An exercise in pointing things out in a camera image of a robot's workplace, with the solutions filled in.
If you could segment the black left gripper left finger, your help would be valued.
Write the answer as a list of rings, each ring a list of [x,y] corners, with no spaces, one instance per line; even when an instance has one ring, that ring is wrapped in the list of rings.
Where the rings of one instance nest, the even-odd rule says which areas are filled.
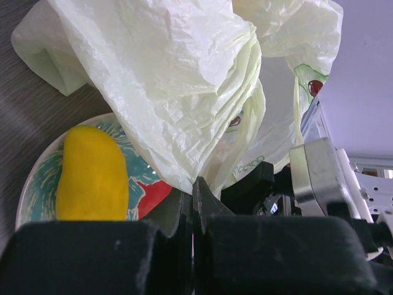
[[[191,294],[191,211],[172,190],[140,221],[24,225],[1,256],[1,293]]]

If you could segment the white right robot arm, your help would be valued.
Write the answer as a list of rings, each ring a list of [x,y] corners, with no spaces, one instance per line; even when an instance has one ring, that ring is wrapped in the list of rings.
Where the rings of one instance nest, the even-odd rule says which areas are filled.
[[[392,253],[392,180],[361,173],[331,139],[301,144],[289,151],[290,164],[277,175],[259,160],[242,180],[224,189],[221,202],[235,214],[274,214],[288,197],[302,216],[336,216],[356,230],[371,261]]]

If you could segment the yellow lemon mango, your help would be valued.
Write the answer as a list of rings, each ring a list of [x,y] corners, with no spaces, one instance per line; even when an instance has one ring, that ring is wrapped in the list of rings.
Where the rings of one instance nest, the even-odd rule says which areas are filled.
[[[57,220],[124,221],[128,201],[125,157],[115,140],[96,127],[71,128],[64,138]]]

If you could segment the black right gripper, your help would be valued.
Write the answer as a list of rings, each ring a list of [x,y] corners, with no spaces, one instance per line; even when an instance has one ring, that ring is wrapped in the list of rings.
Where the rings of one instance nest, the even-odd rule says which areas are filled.
[[[279,173],[271,163],[258,161],[221,192],[221,202],[235,214],[252,214],[268,197],[285,195],[305,216],[362,219],[360,186],[343,149],[321,138],[292,148],[289,156],[290,165]]]

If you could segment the light green plastic bag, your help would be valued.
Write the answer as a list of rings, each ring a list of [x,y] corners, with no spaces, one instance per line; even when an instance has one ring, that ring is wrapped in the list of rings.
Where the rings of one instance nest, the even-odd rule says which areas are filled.
[[[94,86],[162,180],[218,194],[289,163],[342,22],[333,1],[39,1],[11,43],[63,95]]]

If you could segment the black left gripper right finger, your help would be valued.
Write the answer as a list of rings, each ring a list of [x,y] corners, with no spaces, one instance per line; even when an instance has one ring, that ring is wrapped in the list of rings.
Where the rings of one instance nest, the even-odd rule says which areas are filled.
[[[196,294],[373,294],[376,278],[337,217],[236,216],[193,184]]]

